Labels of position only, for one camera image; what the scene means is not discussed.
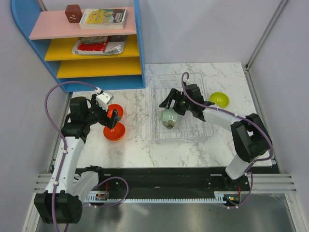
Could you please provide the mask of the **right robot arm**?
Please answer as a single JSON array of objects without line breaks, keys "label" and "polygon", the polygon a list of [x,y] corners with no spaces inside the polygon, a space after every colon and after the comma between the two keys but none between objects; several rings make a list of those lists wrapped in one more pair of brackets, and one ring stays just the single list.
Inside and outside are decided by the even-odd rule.
[{"label": "right robot arm", "polygon": [[269,158],[273,155],[272,141],[259,115],[240,116],[221,109],[213,102],[205,101],[196,84],[183,85],[182,91],[171,89],[159,107],[172,108],[182,116],[189,111],[193,117],[232,133],[236,155],[226,166],[226,175],[221,178],[222,187],[226,190],[233,190],[239,184],[238,178],[260,161],[260,156],[266,152],[269,152]]}]

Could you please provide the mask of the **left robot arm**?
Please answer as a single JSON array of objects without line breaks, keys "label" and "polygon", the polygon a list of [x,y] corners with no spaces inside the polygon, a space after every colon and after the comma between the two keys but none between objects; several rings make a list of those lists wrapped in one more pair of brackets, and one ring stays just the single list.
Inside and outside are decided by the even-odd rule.
[{"label": "left robot arm", "polygon": [[62,141],[52,177],[43,193],[35,196],[34,204],[44,223],[78,223],[83,202],[92,189],[101,190],[106,178],[98,166],[87,167],[78,180],[74,179],[79,156],[86,143],[90,127],[101,124],[113,129],[121,119],[117,110],[109,109],[113,95],[107,91],[93,94],[91,99],[70,100],[70,112],[61,128]]}]

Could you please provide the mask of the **yellow-green bowl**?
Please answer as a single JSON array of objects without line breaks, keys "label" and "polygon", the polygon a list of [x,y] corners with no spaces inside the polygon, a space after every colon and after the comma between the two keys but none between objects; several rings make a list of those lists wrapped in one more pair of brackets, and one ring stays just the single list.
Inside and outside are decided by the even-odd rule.
[{"label": "yellow-green bowl", "polygon": [[229,97],[223,92],[213,92],[210,95],[210,101],[221,108],[226,108],[229,105]]}]

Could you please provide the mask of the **pale green ceramic bowl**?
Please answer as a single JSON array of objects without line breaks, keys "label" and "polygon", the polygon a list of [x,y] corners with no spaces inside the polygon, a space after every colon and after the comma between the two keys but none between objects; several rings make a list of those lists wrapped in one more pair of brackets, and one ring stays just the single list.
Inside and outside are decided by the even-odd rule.
[{"label": "pale green ceramic bowl", "polygon": [[164,109],[159,112],[159,121],[167,129],[172,129],[178,121],[178,114],[173,109]]}]

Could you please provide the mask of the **orange bowl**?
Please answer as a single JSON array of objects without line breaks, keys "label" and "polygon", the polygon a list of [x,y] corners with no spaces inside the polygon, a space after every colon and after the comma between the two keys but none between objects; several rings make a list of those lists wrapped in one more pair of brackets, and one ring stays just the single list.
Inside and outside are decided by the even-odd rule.
[{"label": "orange bowl", "polygon": [[121,105],[119,105],[119,104],[110,104],[109,105],[108,113],[107,113],[107,116],[109,118],[112,117],[113,110],[116,110],[118,112],[118,116],[120,117],[120,119],[123,118],[123,116],[124,116],[124,109],[122,108]]},{"label": "orange bowl", "polygon": [[126,134],[126,128],[123,123],[117,122],[113,129],[105,127],[103,129],[104,137],[111,142],[118,142],[124,138]]}]

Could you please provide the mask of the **white wire dish rack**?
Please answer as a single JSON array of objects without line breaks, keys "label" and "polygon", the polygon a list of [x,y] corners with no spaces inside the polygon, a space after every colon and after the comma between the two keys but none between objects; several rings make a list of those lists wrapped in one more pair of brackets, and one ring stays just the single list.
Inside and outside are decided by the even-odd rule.
[{"label": "white wire dish rack", "polygon": [[155,142],[206,140],[214,135],[213,125],[204,121],[203,108],[190,101],[210,104],[201,74],[191,73],[185,84],[181,77],[180,73],[149,77],[149,130]]}]

